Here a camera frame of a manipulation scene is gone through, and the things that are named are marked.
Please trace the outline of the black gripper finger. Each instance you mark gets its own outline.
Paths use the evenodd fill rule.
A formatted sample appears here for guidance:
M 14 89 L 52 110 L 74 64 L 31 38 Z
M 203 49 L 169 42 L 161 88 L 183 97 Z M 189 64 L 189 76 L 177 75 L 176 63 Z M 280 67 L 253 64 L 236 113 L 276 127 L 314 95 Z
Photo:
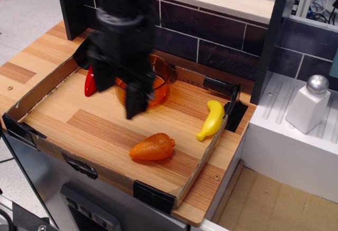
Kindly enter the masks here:
M 155 76 L 150 75 L 145 79 L 132 80 L 127 84 L 125 108 L 128 120 L 145 112 L 149 104 L 155 100 L 154 82 Z
M 94 78 L 99 92 L 115 85 L 116 74 L 110 67 L 110 64 L 105 61 L 94 60 L 92 62 Z

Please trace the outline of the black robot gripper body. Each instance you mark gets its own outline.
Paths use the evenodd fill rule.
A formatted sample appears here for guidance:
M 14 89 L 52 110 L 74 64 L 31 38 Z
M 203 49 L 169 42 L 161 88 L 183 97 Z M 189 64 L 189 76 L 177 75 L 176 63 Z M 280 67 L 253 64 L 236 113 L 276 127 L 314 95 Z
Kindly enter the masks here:
M 148 55 L 154 47 L 154 0 L 97 0 L 101 31 L 90 35 L 88 55 L 110 64 L 116 77 L 145 79 L 151 72 Z

